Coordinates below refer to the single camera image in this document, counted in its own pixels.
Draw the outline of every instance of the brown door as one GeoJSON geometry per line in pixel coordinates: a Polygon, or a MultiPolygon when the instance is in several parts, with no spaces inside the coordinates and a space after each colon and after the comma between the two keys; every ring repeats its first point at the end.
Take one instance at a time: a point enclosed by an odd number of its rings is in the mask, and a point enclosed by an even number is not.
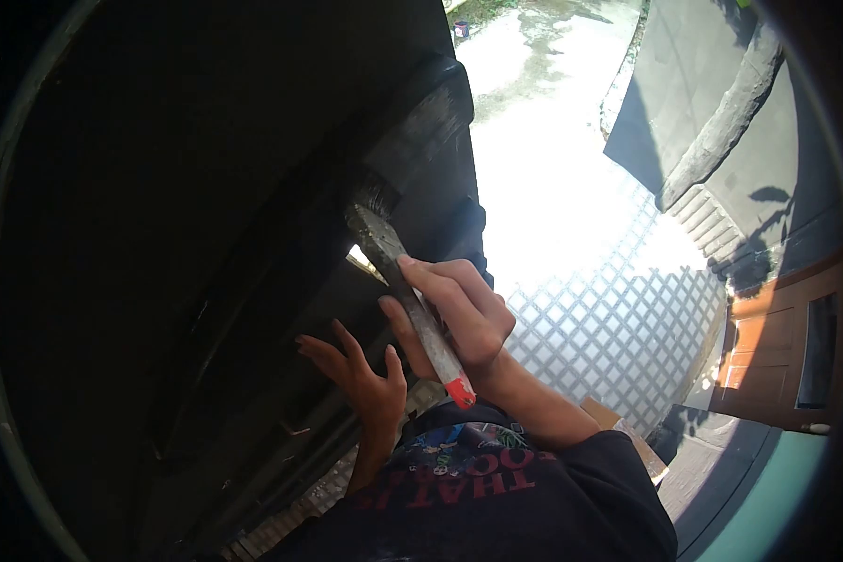
{"type": "Polygon", "coordinates": [[[735,299],[709,407],[787,430],[829,423],[843,385],[843,262],[735,299]]]}

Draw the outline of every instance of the t-shirt print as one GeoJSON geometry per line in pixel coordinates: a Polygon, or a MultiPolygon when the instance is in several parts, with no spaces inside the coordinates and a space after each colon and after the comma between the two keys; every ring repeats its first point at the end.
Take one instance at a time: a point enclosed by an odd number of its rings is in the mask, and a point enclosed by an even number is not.
{"type": "Polygon", "coordinates": [[[376,482],[348,503],[355,509],[415,509],[517,492],[537,485],[526,466],[555,460],[501,425],[458,423],[398,448],[376,482]]]}

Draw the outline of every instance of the tiled floor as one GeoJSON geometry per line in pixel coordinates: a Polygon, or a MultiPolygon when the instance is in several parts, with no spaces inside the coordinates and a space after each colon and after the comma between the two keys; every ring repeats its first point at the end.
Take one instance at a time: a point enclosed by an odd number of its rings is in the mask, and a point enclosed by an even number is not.
{"type": "MultiPolygon", "coordinates": [[[[593,396],[649,433],[725,293],[674,219],[601,152],[599,102],[640,2],[520,4],[457,47],[475,95],[484,253],[518,318],[506,345],[565,396],[593,396]]],[[[407,411],[443,396],[421,383],[407,411]]],[[[268,549],[324,512],[342,497],[354,458],[355,450],[242,541],[268,549]]]]}
{"type": "Polygon", "coordinates": [[[507,304],[518,322],[506,346],[549,386],[600,400],[645,435],[671,406],[724,287],[708,269],[644,267],[673,251],[666,238],[685,234],[630,176],[603,190],[626,196],[613,212],[628,231],[597,270],[516,283],[507,304]]]}

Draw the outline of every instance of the finger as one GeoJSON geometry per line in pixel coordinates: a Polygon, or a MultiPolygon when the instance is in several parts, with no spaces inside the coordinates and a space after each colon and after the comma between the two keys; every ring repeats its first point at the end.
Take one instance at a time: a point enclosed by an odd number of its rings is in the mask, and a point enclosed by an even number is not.
{"type": "Polygon", "coordinates": [[[474,307],[480,310],[485,318],[500,324],[506,320],[505,301],[494,293],[487,281],[481,277],[481,274],[474,267],[474,264],[468,260],[453,260],[430,264],[427,267],[428,271],[433,274],[455,280],[466,293],[468,299],[472,301],[474,307]]]}
{"type": "Polygon", "coordinates": [[[384,365],[387,366],[387,384],[394,389],[401,388],[405,392],[406,376],[403,374],[403,363],[400,362],[396,349],[389,343],[384,350],[384,365]]]}
{"type": "Polygon", "coordinates": [[[413,368],[415,376],[427,380],[438,380],[437,373],[434,372],[434,367],[431,366],[428,359],[428,354],[422,347],[422,341],[415,332],[412,322],[409,321],[409,315],[406,314],[406,310],[400,304],[400,301],[387,296],[379,298],[378,304],[381,311],[384,312],[384,316],[390,321],[390,329],[393,330],[396,341],[403,348],[403,353],[406,354],[406,359],[413,368]]]}
{"type": "Polygon", "coordinates": [[[326,377],[341,383],[343,375],[348,372],[347,358],[336,347],[309,335],[299,336],[296,341],[300,343],[296,350],[299,354],[308,357],[326,377]]]}
{"type": "Polygon", "coordinates": [[[455,279],[437,275],[430,270],[431,265],[409,256],[401,255],[398,263],[405,280],[437,307],[460,347],[473,344],[481,333],[491,331],[490,323],[455,279]]]}
{"type": "Polygon", "coordinates": [[[369,362],[366,361],[365,352],[362,351],[362,346],[356,341],[353,334],[347,328],[343,327],[343,324],[337,319],[331,322],[331,326],[334,328],[334,335],[343,344],[343,350],[347,352],[347,359],[353,369],[369,369],[369,362]]]}
{"type": "Polygon", "coordinates": [[[311,335],[299,335],[296,337],[295,341],[300,344],[300,347],[299,349],[297,349],[297,351],[303,355],[333,355],[335,357],[343,356],[340,351],[338,351],[338,349],[330,343],[323,342],[322,340],[315,338],[311,335]]]}

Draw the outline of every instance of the dark fabric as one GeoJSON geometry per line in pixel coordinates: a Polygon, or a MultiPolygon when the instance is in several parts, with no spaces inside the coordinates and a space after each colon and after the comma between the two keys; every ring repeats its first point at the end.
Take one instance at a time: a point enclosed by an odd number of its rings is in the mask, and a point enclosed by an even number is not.
{"type": "Polygon", "coordinates": [[[371,486],[260,560],[674,560],[627,435],[540,451],[512,423],[485,404],[429,410],[371,486]]]}

